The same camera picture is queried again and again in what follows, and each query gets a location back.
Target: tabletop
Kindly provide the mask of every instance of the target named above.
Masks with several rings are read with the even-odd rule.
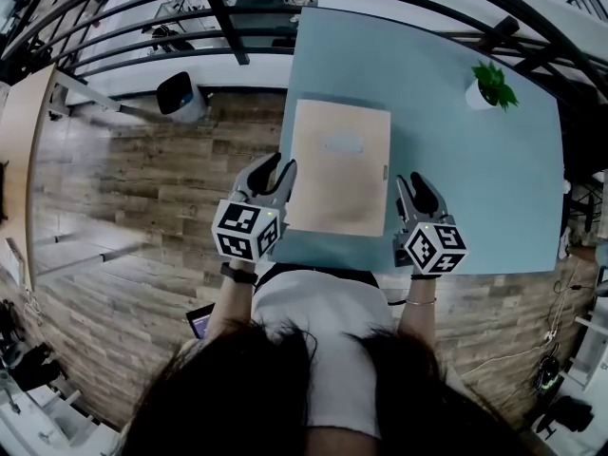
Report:
[[[271,260],[394,271],[392,236],[402,225],[394,179],[417,171],[441,191],[465,239],[469,255],[459,274],[553,270],[563,176],[558,106],[544,89],[497,63],[520,105],[507,112],[469,108],[471,67],[488,59],[419,28],[304,8],[281,134],[282,164],[290,158],[298,99],[389,111],[385,231],[382,237],[356,237],[287,230]]]
[[[3,208],[0,225],[0,263],[10,270],[11,238],[24,260],[25,283],[33,290],[32,182],[38,138],[54,85],[55,66],[48,66],[10,88],[0,122],[0,161],[8,162],[4,174]]]

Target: tablet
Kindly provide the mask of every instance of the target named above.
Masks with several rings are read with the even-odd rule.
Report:
[[[213,307],[215,304],[210,304],[209,306],[205,306],[204,308],[196,309],[194,311],[190,311],[190,313],[186,313],[186,318],[190,323],[190,327],[194,332],[194,335],[198,339],[202,339],[205,337],[205,333],[207,331],[207,324],[209,323],[209,317],[211,316],[211,312],[213,311]]]

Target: potted plant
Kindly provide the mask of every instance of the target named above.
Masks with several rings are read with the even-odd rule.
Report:
[[[504,83],[502,69],[495,67],[491,61],[489,65],[480,61],[479,65],[472,69],[477,79],[468,88],[465,95],[466,102],[471,108],[483,110],[500,105],[506,111],[510,105],[518,105],[515,93],[510,86]]]

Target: green plant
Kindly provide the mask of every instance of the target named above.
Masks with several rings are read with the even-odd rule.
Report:
[[[492,106],[500,105],[504,111],[509,105],[518,105],[515,93],[510,86],[504,83],[504,73],[502,69],[494,66],[490,61],[485,65],[481,61],[478,66],[474,66],[473,72],[479,82],[479,90],[485,100]]]

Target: black wristband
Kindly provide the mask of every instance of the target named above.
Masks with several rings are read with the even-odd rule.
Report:
[[[431,280],[433,278],[439,278],[440,275],[422,275],[422,274],[412,274],[412,280]]]
[[[228,262],[221,264],[219,273],[223,276],[232,278],[238,284],[251,284],[256,285],[257,275],[252,272],[245,272],[244,270],[233,269]]]

